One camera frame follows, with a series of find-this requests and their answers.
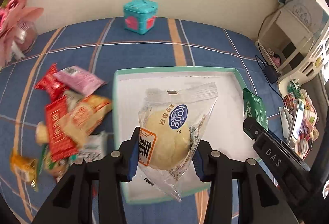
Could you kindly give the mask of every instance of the teal container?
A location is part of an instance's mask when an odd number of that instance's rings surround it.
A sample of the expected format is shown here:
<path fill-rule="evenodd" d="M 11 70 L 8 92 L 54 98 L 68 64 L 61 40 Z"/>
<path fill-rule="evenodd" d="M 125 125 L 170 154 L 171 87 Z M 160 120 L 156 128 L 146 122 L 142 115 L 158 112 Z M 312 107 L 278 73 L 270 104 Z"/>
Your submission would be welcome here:
<path fill-rule="evenodd" d="M 158 4 L 149 0 L 133 0 L 123 6 L 125 28 L 145 34 L 155 23 Z"/>

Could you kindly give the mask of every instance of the red wrapper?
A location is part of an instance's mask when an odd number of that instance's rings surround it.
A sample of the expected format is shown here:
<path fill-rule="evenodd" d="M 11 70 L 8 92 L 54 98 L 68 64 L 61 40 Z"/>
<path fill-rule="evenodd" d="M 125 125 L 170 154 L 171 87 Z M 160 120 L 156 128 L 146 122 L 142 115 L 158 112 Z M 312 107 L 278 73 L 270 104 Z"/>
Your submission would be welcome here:
<path fill-rule="evenodd" d="M 60 128 L 58 120 L 67 114 L 66 96 L 48 104 L 45 107 L 46 123 L 49 131 L 49 149 L 52 153 L 51 159 L 60 159 L 77 154 L 78 149 L 69 137 Z"/>
<path fill-rule="evenodd" d="M 52 64 L 45 76 L 41 78 L 35 86 L 35 89 L 45 89 L 52 102 L 61 96 L 63 91 L 67 89 L 62 82 L 58 81 L 53 76 L 54 73 L 57 72 L 56 64 Z"/>

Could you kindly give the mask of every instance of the teal lid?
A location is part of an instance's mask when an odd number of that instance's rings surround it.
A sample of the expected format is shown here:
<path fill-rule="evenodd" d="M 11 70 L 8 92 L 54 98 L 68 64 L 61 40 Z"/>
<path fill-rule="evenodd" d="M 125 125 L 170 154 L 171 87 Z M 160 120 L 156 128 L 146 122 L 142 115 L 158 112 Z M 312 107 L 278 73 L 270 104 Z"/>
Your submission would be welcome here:
<path fill-rule="evenodd" d="M 158 9 L 158 4 L 149 0 L 133 0 L 126 3 L 123 9 L 136 13 L 151 13 Z"/>

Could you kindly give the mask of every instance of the power cord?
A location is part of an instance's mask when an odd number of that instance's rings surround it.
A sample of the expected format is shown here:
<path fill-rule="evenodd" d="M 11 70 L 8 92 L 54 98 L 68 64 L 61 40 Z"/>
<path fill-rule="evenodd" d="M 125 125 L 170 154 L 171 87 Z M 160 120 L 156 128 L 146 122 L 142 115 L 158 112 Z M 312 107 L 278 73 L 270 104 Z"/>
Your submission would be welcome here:
<path fill-rule="evenodd" d="M 265 76 L 265 78 L 266 78 L 266 81 L 267 81 L 268 85 L 271 87 L 271 89 L 272 89 L 276 94 L 279 95 L 279 97 L 281 98 L 283 104 L 285 104 L 283 98 L 282 98 L 281 95 L 280 95 L 280 94 L 279 94 L 279 93 L 278 93 L 278 92 L 277 92 L 277 91 L 271 86 L 271 84 L 270 84 L 270 82 L 269 82 L 269 80 L 268 80 L 266 74 L 264 73 L 264 69 L 262 69 L 261 65 L 259 64 L 259 61 L 257 60 L 257 58 L 258 58 L 258 59 L 263 63 L 264 68 L 267 67 L 267 66 L 269 65 L 269 63 L 266 61 L 266 59 L 264 58 L 264 56 L 263 56 L 263 54 L 262 54 L 261 47 L 259 46 L 259 35 L 260 35 L 260 33 L 261 33 L 262 27 L 263 27 L 265 21 L 267 20 L 267 18 L 269 18 L 270 16 L 272 16 L 273 14 L 275 14 L 277 11 L 281 10 L 284 6 L 286 6 L 289 2 L 292 2 L 292 1 L 296 1 L 296 0 L 288 0 L 284 5 L 279 6 L 278 9 L 276 9 L 275 11 L 273 11 L 272 13 L 270 13 L 269 15 L 267 15 L 267 16 L 264 18 L 264 20 L 263 20 L 263 22 L 262 22 L 262 24 L 261 24 L 261 27 L 259 28 L 259 31 L 258 31 L 258 35 L 257 35 L 257 44 L 258 44 L 259 52 L 261 53 L 261 55 L 262 55 L 262 57 L 263 57 L 263 59 L 264 59 L 265 62 L 262 61 L 262 59 L 261 59 L 258 55 L 255 55 L 255 58 L 256 58 L 257 64 L 258 64 L 259 68 L 261 69 L 261 71 L 263 72 L 263 74 L 264 74 L 264 76 Z"/>

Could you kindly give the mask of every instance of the screw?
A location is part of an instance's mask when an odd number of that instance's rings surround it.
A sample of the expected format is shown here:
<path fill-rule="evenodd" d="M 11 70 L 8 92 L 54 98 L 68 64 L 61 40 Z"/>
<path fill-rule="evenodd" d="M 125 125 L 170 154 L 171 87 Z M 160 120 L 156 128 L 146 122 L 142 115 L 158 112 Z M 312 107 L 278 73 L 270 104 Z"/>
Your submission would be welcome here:
<path fill-rule="evenodd" d="M 219 156 L 220 156 L 220 152 L 214 150 L 214 151 L 211 151 L 211 155 L 212 155 L 213 157 L 219 157 Z"/>
<path fill-rule="evenodd" d="M 247 162 L 248 162 L 249 165 L 256 165 L 257 164 L 257 162 L 256 162 L 256 160 L 254 158 L 249 158 L 247 160 Z"/>
<path fill-rule="evenodd" d="M 74 160 L 74 163 L 77 165 L 81 165 L 83 162 L 83 159 L 81 157 L 78 157 L 76 160 Z"/>
<path fill-rule="evenodd" d="M 111 152 L 111 156 L 112 157 L 119 157 L 121 155 L 121 153 L 119 151 L 113 151 Z"/>

